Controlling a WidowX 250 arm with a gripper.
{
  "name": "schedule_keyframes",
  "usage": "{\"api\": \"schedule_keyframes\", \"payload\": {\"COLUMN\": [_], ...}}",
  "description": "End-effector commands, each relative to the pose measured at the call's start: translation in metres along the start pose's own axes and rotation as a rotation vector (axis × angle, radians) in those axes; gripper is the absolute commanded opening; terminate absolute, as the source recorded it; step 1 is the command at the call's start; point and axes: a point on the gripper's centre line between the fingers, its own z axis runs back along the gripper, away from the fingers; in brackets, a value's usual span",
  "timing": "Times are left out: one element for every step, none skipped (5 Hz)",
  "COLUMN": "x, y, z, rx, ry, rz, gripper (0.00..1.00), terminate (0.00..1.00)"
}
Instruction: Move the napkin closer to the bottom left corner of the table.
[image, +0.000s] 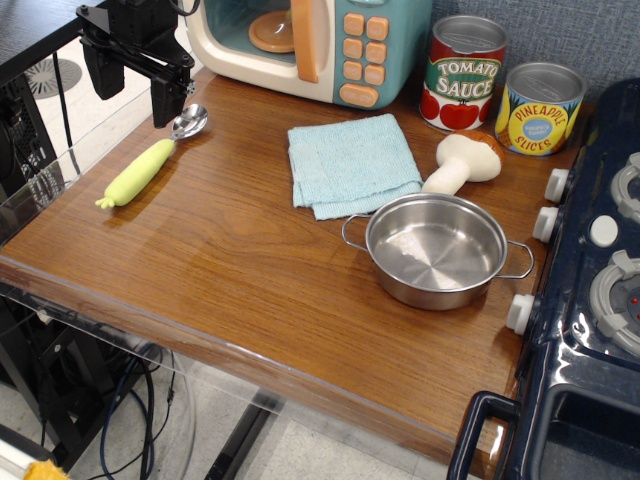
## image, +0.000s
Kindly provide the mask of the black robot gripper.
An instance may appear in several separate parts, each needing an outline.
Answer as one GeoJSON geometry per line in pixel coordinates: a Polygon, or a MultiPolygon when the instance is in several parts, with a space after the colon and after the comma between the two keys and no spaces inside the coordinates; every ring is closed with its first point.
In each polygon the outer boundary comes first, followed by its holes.
{"type": "Polygon", "coordinates": [[[124,69],[151,79],[152,118],[163,128],[194,91],[194,59],[175,37],[178,20],[195,13],[178,1],[105,1],[81,5],[81,43],[96,94],[108,100],[125,86],[124,69]]]}

